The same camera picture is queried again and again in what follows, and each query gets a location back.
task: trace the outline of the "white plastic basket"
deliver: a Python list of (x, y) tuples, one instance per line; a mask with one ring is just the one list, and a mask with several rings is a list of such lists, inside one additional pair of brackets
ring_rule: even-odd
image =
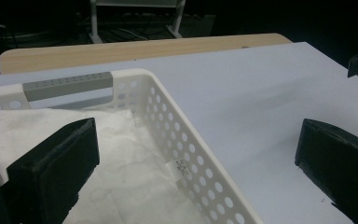
[[(185, 158), (190, 175), (179, 180), (178, 186), (197, 206), (206, 223), (263, 223), (153, 73), (130, 69), (107, 74), (108, 77), (91, 74), (3, 86), (0, 87), (0, 109), (30, 109), (30, 98), (105, 89), (106, 85), (112, 86), (113, 80), (110, 102), (93, 108), (130, 109), (137, 123), (147, 125), (167, 161)], [(60, 108), (73, 108), (74, 105), (79, 106), (79, 103)]]

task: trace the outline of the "dark background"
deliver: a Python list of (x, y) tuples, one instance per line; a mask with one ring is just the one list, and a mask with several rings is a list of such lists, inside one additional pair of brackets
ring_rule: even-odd
[[(126, 12), (172, 16), (174, 9), (98, 8), (99, 19)], [(214, 15), (210, 35), (278, 33), (293, 42), (305, 41), (344, 67), (358, 53), (358, 1), (187, 0), (185, 14)], [(12, 35), (48, 30), (58, 40), (76, 38), (84, 33), (78, 24), (89, 15), (89, 0), (0, 0), (0, 23), (7, 26), (4, 32), (0, 28), (0, 54), (13, 48), (13, 41), (11, 46), (2, 41)], [(21, 48), (20, 43), (14, 46)]]

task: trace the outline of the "desk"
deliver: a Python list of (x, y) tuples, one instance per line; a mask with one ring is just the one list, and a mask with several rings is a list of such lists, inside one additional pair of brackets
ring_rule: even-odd
[(0, 56), (1, 74), (113, 63), (196, 52), (291, 43), (278, 34), (165, 39), (53, 48), (12, 49)]
[[(276, 45), (242, 49), (263, 45), (257, 41), (264, 37), (268, 42), (271, 36), (277, 39), (269, 43)], [(89, 48), (89, 54), (76, 47), (69, 52), (67, 47), (9, 51), (2, 55), (1, 66), (13, 66), (3, 74), (50, 70), (2, 75), (0, 85), (135, 67), (150, 70), (266, 224), (352, 223), (294, 164), (304, 118), (331, 123), (358, 136), (358, 77), (347, 78), (347, 69), (311, 45), (290, 43), (281, 35), (106, 47), (111, 49), (80, 47)], [(124, 47), (121, 53), (113, 50)], [(197, 52), (196, 47), (201, 53), (187, 54)], [(13, 62), (7, 63), (10, 55)]]

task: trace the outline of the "perforated basket wall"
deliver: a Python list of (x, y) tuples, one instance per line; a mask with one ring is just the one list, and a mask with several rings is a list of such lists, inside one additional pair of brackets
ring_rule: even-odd
[[(149, 71), (111, 72), (113, 98), (98, 108), (130, 109), (147, 125), (166, 161), (184, 158), (190, 175), (178, 181), (205, 218), (205, 223), (262, 223), (223, 166), (213, 155), (172, 97)], [(0, 108), (30, 108), (21, 85), (0, 87)]]

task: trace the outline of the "black rubber pad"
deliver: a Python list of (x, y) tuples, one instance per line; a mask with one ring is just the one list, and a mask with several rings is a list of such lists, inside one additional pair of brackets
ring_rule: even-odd
[(336, 126), (304, 119), (296, 165), (358, 223), (358, 137)]
[(99, 162), (94, 119), (59, 129), (7, 168), (16, 221), (62, 223)]

